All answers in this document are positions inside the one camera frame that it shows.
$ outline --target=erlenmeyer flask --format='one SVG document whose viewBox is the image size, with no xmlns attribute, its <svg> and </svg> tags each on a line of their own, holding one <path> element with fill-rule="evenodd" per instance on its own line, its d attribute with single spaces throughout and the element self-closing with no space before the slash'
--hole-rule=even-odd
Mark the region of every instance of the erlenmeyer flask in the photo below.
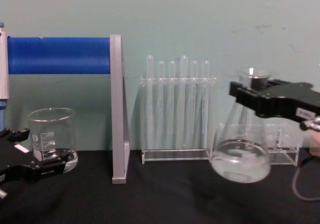
<svg viewBox="0 0 320 224">
<path fill-rule="evenodd" d="M 266 89 L 270 73 L 256 68 L 238 71 L 241 84 Z M 235 103 L 215 146 L 213 169 L 222 177 L 240 183 L 253 183 L 265 178 L 271 169 L 262 118 Z"/>
</svg>

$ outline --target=clear acrylic rack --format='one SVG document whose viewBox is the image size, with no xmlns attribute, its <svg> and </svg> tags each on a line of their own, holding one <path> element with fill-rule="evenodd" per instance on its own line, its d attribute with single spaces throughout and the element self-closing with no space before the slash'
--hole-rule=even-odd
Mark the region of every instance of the clear acrylic rack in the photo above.
<svg viewBox="0 0 320 224">
<path fill-rule="evenodd" d="M 208 61 L 179 64 L 146 61 L 141 79 L 142 163 L 164 160 L 209 160 L 215 131 L 215 77 Z"/>
</svg>

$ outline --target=metal bracket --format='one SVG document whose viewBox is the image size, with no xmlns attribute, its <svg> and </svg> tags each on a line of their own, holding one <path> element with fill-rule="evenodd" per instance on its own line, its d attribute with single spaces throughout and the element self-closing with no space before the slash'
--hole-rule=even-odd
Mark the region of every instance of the metal bracket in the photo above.
<svg viewBox="0 0 320 224">
<path fill-rule="evenodd" d="M 113 184 L 125 184 L 130 156 L 125 69 L 121 35 L 110 36 Z"/>
</svg>

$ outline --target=blue cylinder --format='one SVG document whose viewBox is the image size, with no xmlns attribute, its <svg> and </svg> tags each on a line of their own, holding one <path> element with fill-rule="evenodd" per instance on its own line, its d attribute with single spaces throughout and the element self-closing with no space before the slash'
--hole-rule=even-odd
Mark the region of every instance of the blue cylinder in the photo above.
<svg viewBox="0 0 320 224">
<path fill-rule="evenodd" d="M 9 37 L 9 74 L 110 74 L 107 37 Z"/>
</svg>

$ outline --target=teal wall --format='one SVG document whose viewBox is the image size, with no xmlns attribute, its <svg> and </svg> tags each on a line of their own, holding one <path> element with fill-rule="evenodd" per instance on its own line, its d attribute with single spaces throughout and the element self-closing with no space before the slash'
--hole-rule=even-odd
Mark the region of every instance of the teal wall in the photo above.
<svg viewBox="0 0 320 224">
<path fill-rule="evenodd" d="M 319 8 L 320 0 L 0 0 L 0 20 L 12 36 L 121 34 L 132 144 L 139 148 L 135 103 L 147 55 L 209 60 L 220 85 L 216 120 L 223 121 L 233 103 L 228 80 L 239 67 L 320 86 Z M 10 86 L 7 126 L 26 126 L 37 108 L 67 106 L 77 111 L 79 149 L 110 148 L 108 75 L 11 76 Z"/>
</svg>

